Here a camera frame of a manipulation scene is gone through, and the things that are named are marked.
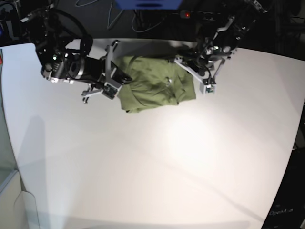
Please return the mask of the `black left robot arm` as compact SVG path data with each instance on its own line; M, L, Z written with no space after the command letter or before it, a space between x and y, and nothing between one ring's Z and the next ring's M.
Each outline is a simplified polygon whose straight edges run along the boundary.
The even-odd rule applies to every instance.
M224 0L213 21L198 24L196 45L188 50L179 50L173 62L203 85L215 85L225 61L257 19L267 12L259 0Z

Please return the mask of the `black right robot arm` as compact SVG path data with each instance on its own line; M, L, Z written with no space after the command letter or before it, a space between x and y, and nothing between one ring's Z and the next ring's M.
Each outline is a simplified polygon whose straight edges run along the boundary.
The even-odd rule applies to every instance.
M86 83L81 96L86 104L94 95L114 99L132 78L114 62L119 43L114 40L99 59L89 57L93 38L72 15L48 0L14 1L20 23L24 26L41 64L43 78L51 83Z

